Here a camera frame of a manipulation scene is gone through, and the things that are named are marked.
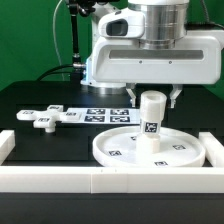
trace green wall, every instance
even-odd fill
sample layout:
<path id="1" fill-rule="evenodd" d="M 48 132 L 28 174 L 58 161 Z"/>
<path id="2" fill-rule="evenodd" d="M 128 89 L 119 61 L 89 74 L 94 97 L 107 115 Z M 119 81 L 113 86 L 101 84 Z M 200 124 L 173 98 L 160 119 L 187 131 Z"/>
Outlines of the green wall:
<path id="1" fill-rule="evenodd" d="M 0 89 L 14 81 L 35 80 L 44 71 L 58 65 L 52 34 L 53 12 L 58 1 L 1 0 Z M 208 5 L 211 19 L 223 24 L 224 1 L 205 1 Z M 115 5 L 119 8 L 126 7 L 127 0 L 123 0 Z M 191 21 L 203 21 L 200 0 L 191 0 L 188 15 Z M 90 19 L 78 17 L 78 20 L 80 53 L 84 60 L 89 55 L 91 49 Z M 71 63 L 70 17 L 65 4 L 60 7 L 57 17 L 57 38 L 62 63 Z M 210 86 L 209 89 L 224 99 L 224 75 L 222 75 L 221 80 L 216 85 Z"/>

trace white robot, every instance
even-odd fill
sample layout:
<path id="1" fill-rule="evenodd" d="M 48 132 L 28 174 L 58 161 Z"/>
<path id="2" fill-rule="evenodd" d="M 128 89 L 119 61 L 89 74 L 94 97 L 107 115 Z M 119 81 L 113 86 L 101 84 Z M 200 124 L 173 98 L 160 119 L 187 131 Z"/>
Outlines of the white robot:
<path id="1" fill-rule="evenodd" d="M 100 93 L 120 93 L 126 88 L 135 106 L 136 83 L 172 84 L 174 107 L 183 84 L 214 84 L 221 74 L 224 32 L 187 31 L 188 3 L 128 0 L 128 8 L 103 16 L 83 86 Z"/>

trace white cylindrical object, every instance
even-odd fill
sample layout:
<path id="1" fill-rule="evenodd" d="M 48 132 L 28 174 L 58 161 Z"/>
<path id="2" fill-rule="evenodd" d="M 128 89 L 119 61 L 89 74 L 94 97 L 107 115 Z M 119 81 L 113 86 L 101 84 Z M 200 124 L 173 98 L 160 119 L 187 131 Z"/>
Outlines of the white cylindrical object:
<path id="1" fill-rule="evenodd" d="M 140 134 L 137 136 L 136 148 L 141 154 L 160 151 L 159 131 L 164 118 L 166 95 L 158 91 L 146 91 L 141 95 Z"/>
<path id="2" fill-rule="evenodd" d="M 141 95 L 140 118 L 142 121 L 160 123 L 163 120 L 166 95 L 158 91 L 146 91 Z"/>

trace white circular tray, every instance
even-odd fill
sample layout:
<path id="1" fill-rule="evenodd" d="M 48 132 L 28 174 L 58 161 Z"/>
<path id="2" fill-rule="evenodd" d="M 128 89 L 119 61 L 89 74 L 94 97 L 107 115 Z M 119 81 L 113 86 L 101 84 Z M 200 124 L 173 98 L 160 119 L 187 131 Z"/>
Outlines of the white circular tray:
<path id="1" fill-rule="evenodd" d="M 114 128 L 93 141 L 95 159 L 106 167 L 200 167 L 205 149 L 199 140 L 187 133 L 160 129 L 160 152 L 142 154 L 136 150 L 139 126 Z"/>

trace silver cylinder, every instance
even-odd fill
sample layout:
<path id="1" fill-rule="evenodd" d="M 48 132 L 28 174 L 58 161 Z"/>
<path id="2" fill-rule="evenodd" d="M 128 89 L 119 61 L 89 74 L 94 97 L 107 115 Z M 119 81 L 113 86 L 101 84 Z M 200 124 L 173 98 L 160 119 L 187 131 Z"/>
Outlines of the silver cylinder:
<path id="1" fill-rule="evenodd" d="M 175 40 L 186 35 L 185 21 L 188 4 L 139 5 L 129 3 L 128 8 L 141 11 L 145 16 L 145 33 L 140 48 L 171 49 Z"/>

